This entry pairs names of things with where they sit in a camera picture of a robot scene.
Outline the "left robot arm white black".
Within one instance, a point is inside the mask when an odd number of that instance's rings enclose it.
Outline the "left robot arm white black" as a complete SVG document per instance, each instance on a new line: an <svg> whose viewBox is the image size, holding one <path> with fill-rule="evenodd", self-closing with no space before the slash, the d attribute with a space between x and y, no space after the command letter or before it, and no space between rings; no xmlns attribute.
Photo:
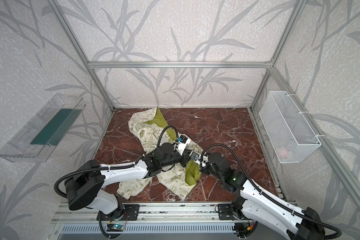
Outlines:
<svg viewBox="0 0 360 240"><path fill-rule="evenodd" d="M141 156L135 163L100 165L91 160L77 171L61 177L55 184L55 191L68 200L71 211L90 208L109 215L121 212L123 207L115 195L103 191L106 186L152 178L165 167L176 164L185 167L190 160L198 159L199 156L195 151L185 149L182 143L164 143L151 153Z"/></svg>

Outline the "cream green printed jacket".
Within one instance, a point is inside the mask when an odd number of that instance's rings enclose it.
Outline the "cream green printed jacket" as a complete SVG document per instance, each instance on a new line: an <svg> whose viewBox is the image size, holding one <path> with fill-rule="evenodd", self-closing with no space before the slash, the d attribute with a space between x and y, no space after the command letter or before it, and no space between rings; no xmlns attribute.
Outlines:
<svg viewBox="0 0 360 240"><path fill-rule="evenodd" d="M139 139L144 151L150 153L156 148L159 136L163 129L168 126L168 123L159 108L152 108L133 114L128 125L130 132ZM179 164L175 165L172 170L168 167L165 167L165 170L156 178L159 183L181 200L186 199L201 175L197 174L192 179L187 180L187 177L190 176L186 173L188 169ZM130 197L135 197L141 193L151 182L152 178L122 181L119 183L117 194L128 200Z"/></svg>

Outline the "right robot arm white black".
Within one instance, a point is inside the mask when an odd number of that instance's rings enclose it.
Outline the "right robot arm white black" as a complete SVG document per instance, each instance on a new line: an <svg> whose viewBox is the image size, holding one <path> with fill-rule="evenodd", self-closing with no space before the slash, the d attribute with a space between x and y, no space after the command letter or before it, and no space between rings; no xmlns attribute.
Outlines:
<svg viewBox="0 0 360 240"><path fill-rule="evenodd" d="M194 157L201 172L221 181L222 188L237 195L232 202L234 215L259 222L287 240L322 240L324 227L304 220L302 214L318 221L319 215L311 208L303 210L281 200L254 183L245 173L234 169L220 153Z"/></svg>

